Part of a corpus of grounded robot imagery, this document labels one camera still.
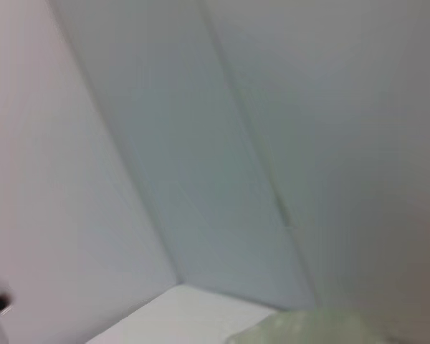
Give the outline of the green glass fruit plate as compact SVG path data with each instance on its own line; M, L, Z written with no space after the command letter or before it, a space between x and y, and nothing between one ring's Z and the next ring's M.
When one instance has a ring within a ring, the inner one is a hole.
M276 312L233 334L224 344L408 344L346 311Z

